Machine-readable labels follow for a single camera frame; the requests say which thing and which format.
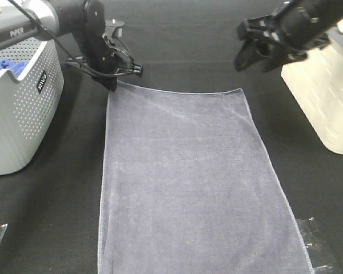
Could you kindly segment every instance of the black table surface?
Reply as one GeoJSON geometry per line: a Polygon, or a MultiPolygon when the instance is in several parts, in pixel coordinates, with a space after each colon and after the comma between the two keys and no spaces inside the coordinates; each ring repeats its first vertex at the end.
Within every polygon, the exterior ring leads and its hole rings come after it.
{"type": "MultiPolygon", "coordinates": [[[[279,69],[235,72],[235,27],[270,14],[281,1],[105,1],[126,21],[124,42],[144,76],[122,81],[178,92],[242,87],[297,219],[314,217],[343,270],[343,155],[327,150],[284,84],[279,69]]],[[[71,38],[62,42],[73,52],[71,38]]],[[[59,58],[65,55],[58,50],[59,58]]],[[[57,112],[31,163],[0,176],[0,273],[97,273],[99,199],[108,91],[63,67],[57,112]]]]}

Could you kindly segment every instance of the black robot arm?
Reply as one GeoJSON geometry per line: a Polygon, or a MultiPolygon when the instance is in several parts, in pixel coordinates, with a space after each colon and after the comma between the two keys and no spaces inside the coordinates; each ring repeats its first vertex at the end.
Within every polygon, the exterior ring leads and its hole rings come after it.
{"type": "Polygon", "coordinates": [[[68,58],[69,66],[109,90],[115,90],[120,75],[142,75],[142,66],[134,63],[127,48],[116,47],[124,23],[106,21],[101,0],[27,0],[22,6],[8,1],[18,10],[0,14],[0,50],[29,37],[57,41],[72,33],[83,56],[68,58]]]}
{"type": "Polygon", "coordinates": [[[234,64],[237,71],[263,61],[263,71],[305,60],[307,51],[324,48],[325,33],[343,18],[343,0],[286,1],[272,15],[246,19],[237,28],[245,41],[234,64]]]}

